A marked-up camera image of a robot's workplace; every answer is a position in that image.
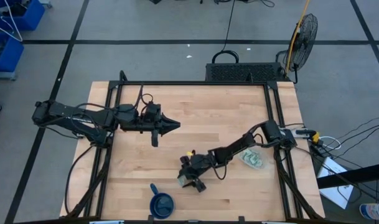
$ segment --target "small object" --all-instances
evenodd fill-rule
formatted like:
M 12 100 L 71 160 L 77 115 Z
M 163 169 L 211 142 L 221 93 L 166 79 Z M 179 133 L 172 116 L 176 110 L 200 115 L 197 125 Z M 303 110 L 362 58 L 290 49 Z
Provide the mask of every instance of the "small object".
M 251 168 L 262 169 L 264 167 L 261 152 L 253 148 L 242 151 L 239 154 L 239 158 Z
M 158 219 L 168 218 L 174 211 L 174 200 L 166 193 L 159 193 L 154 184 L 151 184 L 151 189 L 154 193 L 149 206 L 151 214 Z
M 379 220 L 379 203 L 365 203 L 359 206 L 361 215 L 369 220 Z
M 344 169 L 344 167 L 340 166 L 338 163 L 336 163 L 331 158 L 327 157 L 325 158 L 325 161 L 323 162 L 323 165 L 321 169 L 319 170 L 319 173 L 317 175 L 317 178 L 326 177 L 328 175 L 334 175 L 333 172 L 326 169 L 329 168 L 330 170 L 341 173 L 347 171 Z M 346 186 L 340 186 L 340 187 L 329 187 L 325 189 L 319 189 L 319 193 L 323 195 L 325 198 L 331 200 L 333 203 L 338 205 L 339 207 L 345 209 L 347 207 L 347 204 L 349 202 L 349 198 L 351 196 L 353 186 L 352 185 L 346 185 Z

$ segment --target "wooden table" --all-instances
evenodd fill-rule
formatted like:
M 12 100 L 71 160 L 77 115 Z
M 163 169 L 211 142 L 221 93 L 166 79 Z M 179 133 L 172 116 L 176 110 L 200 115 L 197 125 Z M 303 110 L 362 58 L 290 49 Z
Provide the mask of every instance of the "wooden table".
M 301 114 L 292 83 L 278 83 L 286 124 L 301 123 Z M 108 82 L 94 82 L 88 102 L 105 103 Z M 123 86 L 121 103 L 134 103 L 139 86 Z M 278 174 L 273 149 L 261 149 L 264 169 L 254 170 L 235 157 L 228 165 L 225 180 L 218 180 L 209 170 L 201 176 L 207 190 L 181 188 L 177 183 L 181 156 L 195 149 L 226 146 L 241 137 L 254 124 L 268 120 L 262 86 L 144 86 L 162 112 L 181 122 L 181 127 L 159 137 L 159 147 L 151 146 L 150 133 L 117 130 L 113 144 L 102 219 L 146 220 L 152 197 L 150 183 L 156 184 L 175 200 L 174 213 L 169 220 L 284 220 Z M 275 105 L 274 117 L 277 119 Z M 308 150 L 306 140 L 297 141 Z M 89 143 L 79 140 L 75 158 Z M 70 179 L 69 208 L 81 199 L 88 188 L 95 150 L 76 165 Z M 297 185 L 300 192 L 319 214 L 324 216 L 321 197 L 310 155 L 291 151 Z M 292 194 L 288 190 L 292 217 L 295 217 Z M 94 194 L 91 214 L 95 214 L 98 192 Z

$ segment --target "mug handle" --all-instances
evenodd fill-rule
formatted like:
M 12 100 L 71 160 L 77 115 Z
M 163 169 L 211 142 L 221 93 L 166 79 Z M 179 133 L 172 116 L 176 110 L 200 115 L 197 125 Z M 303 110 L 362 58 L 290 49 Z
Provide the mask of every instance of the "mug handle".
M 159 191 L 157 190 L 156 186 L 154 184 L 151 184 L 151 190 L 152 192 L 157 195 L 159 193 Z

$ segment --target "floor tile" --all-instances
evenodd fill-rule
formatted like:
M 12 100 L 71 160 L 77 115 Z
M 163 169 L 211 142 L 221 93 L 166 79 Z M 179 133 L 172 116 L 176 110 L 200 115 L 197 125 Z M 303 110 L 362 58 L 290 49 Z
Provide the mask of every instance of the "floor tile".
M 36 30 L 22 31 L 24 40 L 70 40 L 83 0 L 58 0 L 51 3 L 53 8 L 45 8 Z
M 129 80 L 205 80 L 205 66 L 222 45 L 76 45 L 58 100 L 72 105 L 87 101 L 93 81 L 117 80 L 123 70 Z M 285 45 L 227 45 L 240 62 L 273 62 Z M 217 62 L 234 62 L 221 55 Z
M 357 0 L 359 9 L 375 40 L 379 40 L 379 0 Z
M 236 2 L 230 39 L 289 40 L 305 1 Z M 91 0 L 78 39 L 224 39 L 231 3 L 213 1 Z M 308 13 L 319 19 L 319 40 L 364 40 L 349 1 L 311 1 Z
M 0 80 L 0 223 L 4 222 L 30 153 L 37 127 L 34 103 L 51 92 L 65 45 L 26 45 L 16 81 Z
M 299 71 L 297 89 L 305 124 L 320 131 L 322 136 L 337 138 L 359 124 L 379 117 L 379 65 L 369 45 L 314 46 L 308 62 Z M 377 124 L 379 120 L 360 130 Z M 343 153 L 367 134 L 347 141 L 333 153 Z M 346 153 L 344 158 L 361 166 L 378 164 L 379 130 Z

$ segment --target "gray floor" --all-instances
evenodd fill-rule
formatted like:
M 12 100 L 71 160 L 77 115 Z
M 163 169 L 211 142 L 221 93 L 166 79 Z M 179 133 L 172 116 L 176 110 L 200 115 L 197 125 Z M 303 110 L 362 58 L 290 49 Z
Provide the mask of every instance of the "gray floor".
M 261 2 L 237 2 L 229 38 L 289 40 L 305 1 L 273 1 L 274 8 Z M 26 40 L 70 39 L 83 0 L 52 3 L 54 8 L 46 10 L 38 29 L 23 33 Z M 379 40 L 379 0 L 357 3 L 372 35 Z M 77 39 L 224 39 L 230 7 L 231 3 L 215 5 L 211 0 L 202 5 L 198 0 L 163 0 L 158 5 L 148 0 L 90 0 Z M 308 12 L 319 20 L 318 40 L 367 40 L 348 0 L 314 0 Z M 91 82 L 115 80 L 121 69 L 130 80 L 204 80 L 205 64 L 221 48 L 220 44 L 75 45 L 57 100 L 68 105 L 82 103 Z M 239 54 L 240 62 L 270 62 L 277 51 L 286 48 L 227 45 Z M 30 120 L 34 103 L 49 98 L 66 49 L 67 45 L 26 44 L 16 70 L 18 79 L 0 81 L 0 223 L 37 132 Z M 218 58 L 218 62 L 231 61 L 230 57 Z M 322 135 L 338 137 L 379 116 L 379 64 L 370 45 L 316 45 L 299 78 L 297 95 L 304 122 Z M 355 138 L 343 148 L 359 140 Z M 58 217 L 75 145 L 74 140 L 46 131 L 16 222 Z M 379 131 L 344 158 L 361 166 L 379 163 Z M 345 212 L 325 200 L 324 205 L 333 220 L 365 223 L 357 210 L 365 202 L 373 199 L 362 197 Z

